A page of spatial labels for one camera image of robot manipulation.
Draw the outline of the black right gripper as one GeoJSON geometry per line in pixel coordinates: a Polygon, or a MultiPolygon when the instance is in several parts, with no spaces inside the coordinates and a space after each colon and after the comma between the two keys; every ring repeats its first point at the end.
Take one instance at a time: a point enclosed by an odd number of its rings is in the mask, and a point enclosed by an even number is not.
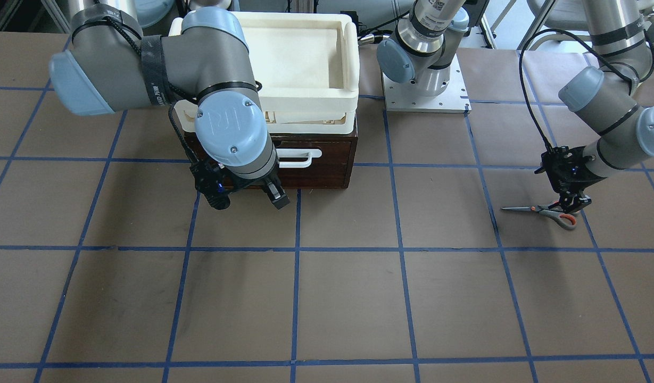
{"type": "Polygon", "coordinates": [[[223,176],[221,184],[226,193],[235,193],[251,187],[259,188],[267,194],[271,204],[273,204],[273,206],[278,210],[287,206],[291,202],[278,177],[279,165],[274,165],[264,178],[258,179],[241,178],[222,165],[220,165],[220,169],[223,176]]]}

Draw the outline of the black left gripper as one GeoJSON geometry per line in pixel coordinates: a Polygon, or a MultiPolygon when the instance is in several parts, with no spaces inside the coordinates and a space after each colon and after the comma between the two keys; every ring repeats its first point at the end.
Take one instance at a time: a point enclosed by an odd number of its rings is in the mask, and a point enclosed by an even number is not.
{"type": "Polygon", "coordinates": [[[546,173],[553,191],[559,194],[559,210],[563,213],[575,213],[592,203],[590,196],[582,194],[599,182],[599,176],[586,167],[590,158],[584,155],[584,146],[556,146],[541,154],[536,173],[546,173]]]}

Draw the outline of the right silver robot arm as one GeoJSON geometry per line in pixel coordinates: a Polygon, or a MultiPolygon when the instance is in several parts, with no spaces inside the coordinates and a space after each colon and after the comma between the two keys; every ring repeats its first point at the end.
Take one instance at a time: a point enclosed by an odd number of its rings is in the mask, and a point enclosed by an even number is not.
{"type": "Polygon", "coordinates": [[[217,210],[259,185],[277,209],[289,203],[280,163],[237,17],[216,6],[188,12],[178,36],[144,36],[132,1],[78,1],[71,48],[49,62],[52,85],[73,114],[103,115],[185,101],[204,154],[176,134],[195,188],[217,210]]]}

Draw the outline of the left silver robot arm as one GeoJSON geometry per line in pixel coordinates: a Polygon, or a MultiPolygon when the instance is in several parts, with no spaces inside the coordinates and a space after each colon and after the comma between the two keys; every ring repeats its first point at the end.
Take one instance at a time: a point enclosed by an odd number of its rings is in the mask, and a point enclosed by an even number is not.
{"type": "MultiPolygon", "coordinates": [[[[416,1],[376,51],[383,75],[410,90],[412,99],[439,96],[448,86],[451,61],[468,30],[463,1],[416,1]]],[[[531,211],[554,218],[589,206],[585,189],[654,157],[654,106],[634,95],[654,71],[654,22],[644,28],[636,1],[583,1],[585,45],[598,66],[581,70],[558,93],[560,100],[599,136],[586,146],[552,146],[538,173],[548,176],[559,199],[531,211]]]]}

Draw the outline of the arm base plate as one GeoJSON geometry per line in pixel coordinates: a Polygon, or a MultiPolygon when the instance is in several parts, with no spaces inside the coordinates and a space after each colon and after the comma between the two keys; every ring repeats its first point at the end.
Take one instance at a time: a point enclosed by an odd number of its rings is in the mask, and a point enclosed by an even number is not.
{"type": "Polygon", "coordinates": [[[381,75],[388,111],[457,112],[472,110],[458,56],[441,70],[427,69],[415,81],[397,83],[381,75]]]}

